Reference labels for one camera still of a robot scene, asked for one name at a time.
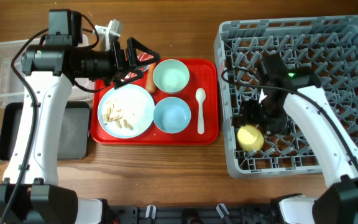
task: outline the brown sausage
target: brown sausage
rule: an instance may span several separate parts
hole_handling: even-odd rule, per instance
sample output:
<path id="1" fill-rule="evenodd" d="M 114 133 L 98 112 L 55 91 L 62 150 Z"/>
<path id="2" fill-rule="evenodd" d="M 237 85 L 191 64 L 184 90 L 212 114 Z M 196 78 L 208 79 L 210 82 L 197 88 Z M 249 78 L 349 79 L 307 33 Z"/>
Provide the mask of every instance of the brown sausage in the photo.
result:
<path id="1" fill-rule="evenodd" d="M 149 67 L 149 72 L 147 74 L 147 79 L 146 79 L 146 91 L 150 94 L 155 93 L 156 91 L 156 86 L 154 84 L 154 80 L 153 80 L 153 73 L 154 73 L 154 69 L 155 69 L 156 63 L 150 64 Z"/>

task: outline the white plate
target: white plate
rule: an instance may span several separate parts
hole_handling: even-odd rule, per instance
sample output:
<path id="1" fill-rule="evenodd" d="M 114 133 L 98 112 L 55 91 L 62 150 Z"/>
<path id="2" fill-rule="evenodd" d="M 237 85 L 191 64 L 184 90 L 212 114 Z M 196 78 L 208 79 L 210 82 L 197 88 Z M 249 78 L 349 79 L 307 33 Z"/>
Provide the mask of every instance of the white plate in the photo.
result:
<path id="1" fill-rule="evenodd" d="M 113 116 L 122 116 L 120 129 L 115 121 L 105 122 L 103 115 L 108 108 L 112 108 Z M 142 134 L 153 122 L 154 100 L 150 93 L 137 85 L 128 84 L 118 90 L 109 90 L 99 102 L 98 119 L 102 128 L 110 135 L 128 139 Z M 124 119 L 134 128 L 133 130 L 124 127 Z"/>

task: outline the white spoon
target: white spoon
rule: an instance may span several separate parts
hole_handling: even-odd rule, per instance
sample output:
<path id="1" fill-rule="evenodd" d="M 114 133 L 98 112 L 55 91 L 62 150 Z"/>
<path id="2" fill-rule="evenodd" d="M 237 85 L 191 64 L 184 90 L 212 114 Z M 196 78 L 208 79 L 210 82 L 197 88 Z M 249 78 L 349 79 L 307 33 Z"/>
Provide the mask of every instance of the white spoon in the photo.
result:
<path id="1" fill-rule="evenodd" d="M 203 113 L 203 103 L 205 100 L 205 91 L 203 88 L 199 88 L 196 91 L 196 99 L 198 102 L 198 125 L 197 125 L 197 132 L 198 134 L 204 134 L 204 113 Z"/>

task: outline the yellow ball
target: yellow ball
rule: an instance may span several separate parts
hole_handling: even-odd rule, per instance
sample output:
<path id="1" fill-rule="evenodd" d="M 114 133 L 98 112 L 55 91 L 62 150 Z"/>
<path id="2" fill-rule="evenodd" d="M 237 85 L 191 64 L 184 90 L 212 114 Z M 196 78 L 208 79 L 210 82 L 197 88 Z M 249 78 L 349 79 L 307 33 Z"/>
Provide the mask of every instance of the yellow ball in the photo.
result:
<path id="1" fill-rule="evenodd" d="M 244 151 L 258 151 L 264 145 L 263 134 L 252 125 L 241 126 L 237 133 L 237 140 Z"/>

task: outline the gray dish rack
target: gray dish rack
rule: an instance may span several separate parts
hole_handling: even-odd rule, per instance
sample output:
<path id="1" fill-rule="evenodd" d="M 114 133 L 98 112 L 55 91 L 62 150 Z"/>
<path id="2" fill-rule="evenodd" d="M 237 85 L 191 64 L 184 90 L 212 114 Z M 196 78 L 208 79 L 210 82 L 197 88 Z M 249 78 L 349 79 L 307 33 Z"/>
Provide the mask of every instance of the gray dish rack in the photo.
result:
<path id="1" fill-rule="evenodd" d="M 287 136 L 265 137 L 259 151 L 244 152 L 236 141 L 242 100 L 257 99 L 256 89 L 221 80 L 232 67 L 254 69 L 264 55 L 279 53 L 288 68 L 309 66 L 326 90 L 331 108 L 358 146 L 358 16 L 304 17 L 223 22 L 214 41 L 223 106 L 226 164 L 233 178 L 321 172 L 305 137 L 293 123 Z M 258 84 L 244 72 L 230 80 Z"/>

